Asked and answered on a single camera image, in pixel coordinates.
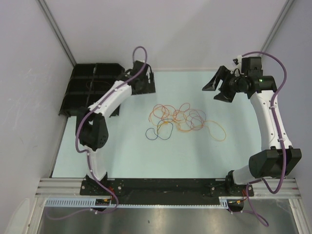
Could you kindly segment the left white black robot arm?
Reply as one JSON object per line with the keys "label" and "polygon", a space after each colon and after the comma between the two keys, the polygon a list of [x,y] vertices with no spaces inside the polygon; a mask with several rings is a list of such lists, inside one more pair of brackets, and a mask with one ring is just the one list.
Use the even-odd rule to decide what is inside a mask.
{"label": "left white black robot arm", "polygon": [[103,180],[107,170],[101,163],[101,149],[109,137],[106,120],[131,95],[146,94],[155,86],[151,66],[136,60],[132,69],[121,73],[112,87],[97,101],[87,107],[80,107],[76,117],[75,148],[78,153],[87,154],[87,175],[93,179],[91,190],[104,194],[108,183]]}

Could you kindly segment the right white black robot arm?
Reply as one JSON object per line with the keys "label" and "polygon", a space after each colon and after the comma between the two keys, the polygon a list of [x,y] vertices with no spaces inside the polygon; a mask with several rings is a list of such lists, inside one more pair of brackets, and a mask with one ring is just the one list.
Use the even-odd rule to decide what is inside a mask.
{"label": "right white black robot arm", "polygon": [[249,52],[233,60],[232,70],[220,66],[202,88],[215,91],[215,100],[231,103],[238,93],[245,93],[256,114],[261,136],[261,151],[249,158],[248,164],[228,173],[225,191],[237,195],[247,184],[263,181],[270,193],[276,194],[283,180],[302,158],[294,148],[283,126],[277,96],[282,87],[272,76],[265,76],[260,52]]}

